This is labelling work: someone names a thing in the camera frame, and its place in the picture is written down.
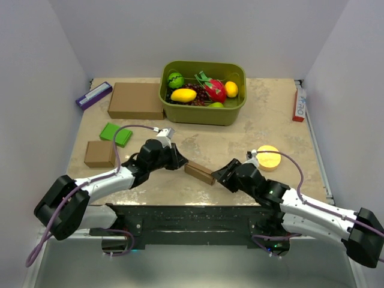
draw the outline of brown block held by robot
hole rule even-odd
[[[213,185],[215,183],[215,178],[212,177],[211,173],[213,171],[209,170],[208,168],[205,168],[193,161],[189,161],[188,164],[184,166],[184,171],[197,178],[198,180],[201,180],[209,185]]]
[[[84,163],[90,168],[113,168],[116,154],[112,141],[89,141]]]
[[[116,83],[109,103],[109,116],[113,119],[163,120],[159,88],[160,84],[153,83]]]

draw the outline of bunch of grapes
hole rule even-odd
[[[187,103],[173,101],[173,100],[170,99],[170,96],[171,96],[172,92],[174,91],[174,89],[168,88],[167,94],[166,94],[166,102],[168,102],[170,104],[191,105],[191,106],[205,106],[205,102],[209,101],[208,94],[205,92],[204,88],[201,87],[199,84],[188,83],[188,84],[184,84],[182,86],[182,88],[187,88],[187,89],[194,90],[196,92],[196,94],[197,94],[196,98],[193,101],[187,102]]]

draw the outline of dragon fruit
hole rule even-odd
[[[199,73],[200,77],[195,74],[195,78],[199,81],[213,102],[224,103],[227,98],[225,86],[219,81],[208,78],[203,71]]]

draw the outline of beige marble table surface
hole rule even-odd
[[[96,78],[91,88],[104,81],[159,83],[158,78]],[[88,141],[99,140],[99,134],[111,122],[118,125],[143,124],[153,127],[172,127],[176,130],[172,141],[185,157],[217,170],[233,158],[245,160],[245,153],[262,145],[272,145],[291,155],[302,167],[305,181],[302,193],[326,202],[326,191],[320,175],[307,124],[292,121],[295,83],[292,79],[247,79],[247,102],[236,122],[228,127],[179,124],[162,121],[111,119],[107,113],[111,94],[84,112],[67,173],[72,178],[84,178],[110,169],[91,169],[84,164]],[[132,128],[133,136],[125,148],[118,148],[121,161],[138,152],[154,132]],[[277,170],[262,172],[266,178],[296,187],[299,172],[282,158]],[[120,191],[98,200],[95,204],[117,205],[257,205],[239,191],[231,193],[220,184],[213,186],[177,171],[158,170],[149,180],[132,190]]]

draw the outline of green fruit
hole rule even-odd
[[[208,105],[208,107],[223,108],[224,105],[220,102],[215,102],[215,103]]]
[[[184,85],[184,77],[178,73],[174,72],[168,77],[168,86],[172,89],[178,89]]]

